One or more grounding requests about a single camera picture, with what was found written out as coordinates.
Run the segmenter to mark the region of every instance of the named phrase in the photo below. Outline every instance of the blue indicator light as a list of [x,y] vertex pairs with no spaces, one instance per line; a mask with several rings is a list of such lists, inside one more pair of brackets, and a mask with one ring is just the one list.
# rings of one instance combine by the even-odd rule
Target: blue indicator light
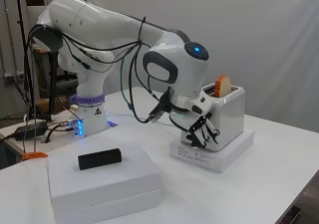
[[195,53],[198,53],[198,54],[201,53],[201,47],[192,47],[192,50],[193,50]]
[[78,128],[79,128],[79,136],[82,136],[83,131],[82,131],[82,123],[78,121]]

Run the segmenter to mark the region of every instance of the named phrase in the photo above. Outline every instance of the floor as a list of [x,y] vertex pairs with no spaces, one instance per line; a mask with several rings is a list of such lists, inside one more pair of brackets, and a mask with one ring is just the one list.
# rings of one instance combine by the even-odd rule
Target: floor
[[294,224],[319,223],[319,172],[303,190],[295,206],[301,208],[301,212]]

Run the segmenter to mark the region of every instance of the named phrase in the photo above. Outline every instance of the metal stand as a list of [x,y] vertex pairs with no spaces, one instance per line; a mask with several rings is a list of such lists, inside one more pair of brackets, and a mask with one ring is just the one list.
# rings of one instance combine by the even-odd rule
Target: metal stand
[[21,39],[22,39],[23,48],[24,48],[24,52],[25,52],[25,56],[24,56],[24,73],[25,73],[26,77],[25,77],[25,80],[24,80],[24,90],[26,92],[30,92],[30,99],[31,99],[30,114],[32,114],[34,112],[33,111],[34,94],[33,94],[33,85],[32,85],[32,79],[31,79],[30,66],[29,66],[28,47],[27,47],[27,42],[26,42],[26,35],[24,33],[24,24],[23,24],[20,0],[17,0],[17,6],[18,6],[18,13],[19,13],[19,20],[17,21],[17,23],[20,25]]
[[51,79],[50,79],[50,99],[49,99],[49,110],[48,113],[54,113],[55,100],[56,100],[56,83],[57,83],[57,64],[58,64],[58,53],[52,53],[51,65]]

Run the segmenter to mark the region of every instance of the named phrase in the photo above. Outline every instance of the white box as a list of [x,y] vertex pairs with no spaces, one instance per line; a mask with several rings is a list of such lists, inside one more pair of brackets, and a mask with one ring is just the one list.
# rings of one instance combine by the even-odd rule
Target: white box
[[[122,162],[80,170],[78,155],[118,147]],[[160,204],[158,168],[139,148],[77,142],[48,158],[51,202],[57,224],[89,224]]]
[[169,145],[169,154],[215,172],[223,172],[253,143],[254,131],[245,129],[237,138],[219,152],[193,148],[181,143],[177,137]]

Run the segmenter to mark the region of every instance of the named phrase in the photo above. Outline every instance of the table surface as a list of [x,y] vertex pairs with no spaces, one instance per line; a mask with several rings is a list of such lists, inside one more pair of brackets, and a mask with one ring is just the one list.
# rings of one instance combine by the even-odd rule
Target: table surface
[[[135,88],[134,94],[138,114],[146,116],[157,102],[142,89]],[[245,128],[255,130],[254,144],[220,174],[168,155],[168,144],[179,130],[170,126],[166,115],[159,120],[163,124],[137,123],[121,94],[107,96],[106,111],[118,127],[71,145],[107,141],[108,136],[130,142],[130,137],[134,137],[130,145],[143,148],[160,169],[163,201],[157,208],[100,224],[149,224],[151,220],[186,224],[275,223],[319,169],[319,133],[246,115]],[[9,128],[0,129],[4,135],[10,132]],[[52,150],[75,141],[67,134],[67,138],[58,135],[61,134],[53,136],[50,143],[38,144],[39,150]],[[47,178],[46,159],[25,161],[0,171],[0,220],[55,223]]]

